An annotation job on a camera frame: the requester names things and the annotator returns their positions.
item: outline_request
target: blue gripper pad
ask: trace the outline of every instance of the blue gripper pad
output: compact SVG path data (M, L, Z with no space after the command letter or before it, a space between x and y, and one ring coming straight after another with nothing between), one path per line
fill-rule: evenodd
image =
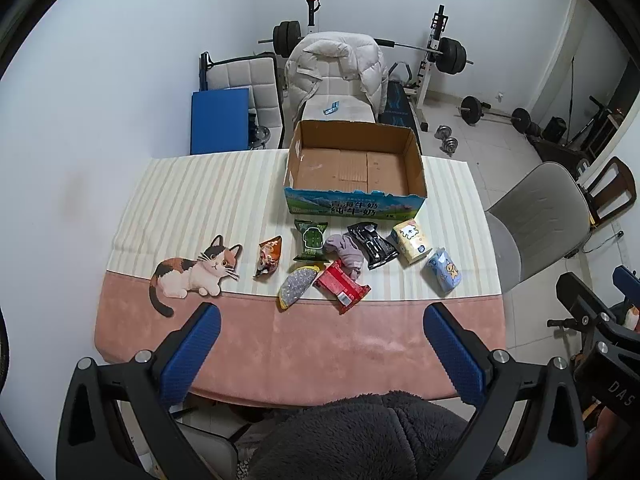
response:
M481 406L488 382L486 374L434 304L424 309L422 328L462 402Z
M220 335L219 309L209 305L166 364L159 380L160 404L167 409L184 400L212 346Z
M613 269L613 284L631 303L640 304L640 280L625 266Z

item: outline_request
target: striped tablecloth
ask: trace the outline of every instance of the striped tablecloth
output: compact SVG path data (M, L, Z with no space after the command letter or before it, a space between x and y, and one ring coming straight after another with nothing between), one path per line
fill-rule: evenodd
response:
M494 247L475 183L466 162L424 156L428 198L417 221L433 247L444 247L462 272L449 298L500 294ZM225 244L242 244L240 279L222 289L276 296L292 259L302 248L284 197L287 150L212 153L153 160L127 205L113 241L107 269L150 278L156 265L174 256L195 259L217 234ZM347 231L354 218L313 217L329 222L326 236ZM379 221L387 236L393 222ZM282 236L282 259L267 280L254 280L258 243ZM400 257L378 269L364 269L371 286L364 301L434 300L441 297L425 260L408 266ZM304 298L322 299L314 287Z

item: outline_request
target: screw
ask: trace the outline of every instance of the screw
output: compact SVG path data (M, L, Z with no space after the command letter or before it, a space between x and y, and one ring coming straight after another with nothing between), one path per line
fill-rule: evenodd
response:
M137 363L148 363L151 361L151 350L141 350L136 354L135 360Z
M91 363L93 362L94 360L91 359L90 357L83 357L78 361L78 369L86 370L89 366L91 366Z
M509 353L506 350L494 351L494 359L499 363L505 363L509 360Z
M564 370L566 368L566 361L561 357L554 357L554 366L558 370Z

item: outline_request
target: green snack bag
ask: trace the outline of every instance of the green snack bag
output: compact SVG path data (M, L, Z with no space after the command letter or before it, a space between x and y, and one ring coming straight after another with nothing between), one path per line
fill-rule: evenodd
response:
M328 262L322 252L324 244L324 230L327 222L311 222L309 220L294 220L296 229L302 233L302 252L296 256L296 262Z

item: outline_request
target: table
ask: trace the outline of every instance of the table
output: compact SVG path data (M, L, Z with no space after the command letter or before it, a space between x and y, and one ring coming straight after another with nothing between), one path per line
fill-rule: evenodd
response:
M148 279L161 260L194 258L216 234L243 244L237 282L222 282L211 299L222 313L220 338L193 391L256 406L321 404L360 393L402 389L428 399L454 389L422 334L422 311L440 300L488 348L505 345L504 312L495 255L482 205L464 162L423 157L429 197L417 215L434 247L447 248L463 281L446 298L421 260L398 259L364 270L372 291L339 316L311 287L288 311L276 295L300 240L282 190L286 150L214 153L153 160L127 206L113 242L100 295L95 344L110 362L155 348L179 328L202 298L162 300L175 310L160 316L148 300ZM316 217L328 233L345 232L352 218ZM386 235L392 222L379 222ZM257 245L283 237L282 260L267 280L254 280Z

